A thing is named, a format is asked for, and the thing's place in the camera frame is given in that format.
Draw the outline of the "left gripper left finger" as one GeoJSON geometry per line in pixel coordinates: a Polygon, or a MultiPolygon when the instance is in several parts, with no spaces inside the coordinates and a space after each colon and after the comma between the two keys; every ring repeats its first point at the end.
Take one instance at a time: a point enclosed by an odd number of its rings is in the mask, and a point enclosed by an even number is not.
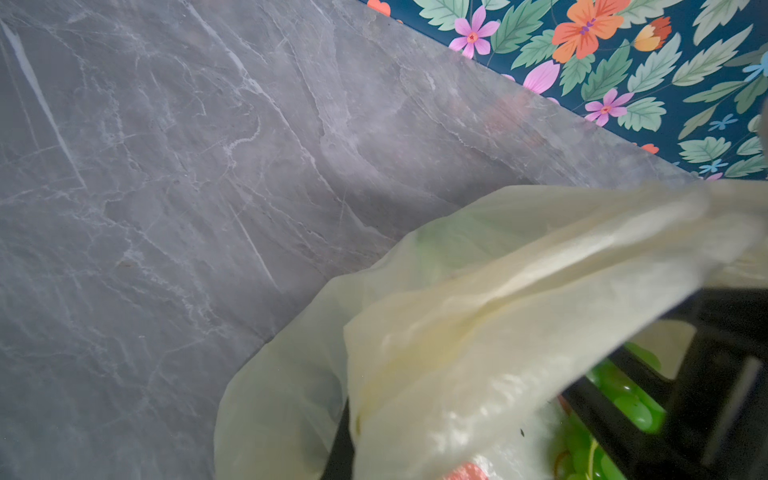
{"type": "Polygon", "coordinates": [[[349,403],[344,405],[343,414],[328,456],[321,480],[351,480],[355,447],[350,433],[349,403]]]}

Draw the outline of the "green fake grapes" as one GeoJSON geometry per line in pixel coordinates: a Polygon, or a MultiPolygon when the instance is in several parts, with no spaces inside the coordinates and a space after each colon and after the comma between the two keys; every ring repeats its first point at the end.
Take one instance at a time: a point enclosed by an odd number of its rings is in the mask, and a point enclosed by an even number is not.
{"type": "MultiPolygon", "coordinates": [[[[641,431],[657,433],[660,430],[666,417],[664,408],[613,362],[602,361],[587,373],[587,378],[641,431]]],[[[555,457],[553,476],[556,479],[625,480],[565,398],[560,396],[558,401],[566,420],[564,446],[555,457]]]]}

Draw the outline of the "cream plastic fruit-print bag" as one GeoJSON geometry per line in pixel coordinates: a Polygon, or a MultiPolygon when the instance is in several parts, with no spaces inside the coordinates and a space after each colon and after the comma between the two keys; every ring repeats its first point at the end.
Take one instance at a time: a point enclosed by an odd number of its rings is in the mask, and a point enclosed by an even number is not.
{"type": "Polygon", "coordinates": [[[229,382],[219,479],[438,479],[703,286],[767,283],[767,186],[510,186],[329,281],[229,382]]]}

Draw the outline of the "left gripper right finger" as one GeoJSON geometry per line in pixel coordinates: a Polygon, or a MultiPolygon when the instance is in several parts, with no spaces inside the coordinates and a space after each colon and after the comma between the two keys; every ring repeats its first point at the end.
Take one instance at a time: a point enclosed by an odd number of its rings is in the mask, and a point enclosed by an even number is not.
{"type": "Polygon", "coordinates": [[[609,360],[666,412],[644,433],[587,378],[565,400],[627,479],[767,476],[767,292],[702,289],[666,313],[694,327],[672,380],[621,346],[609,360]]]}

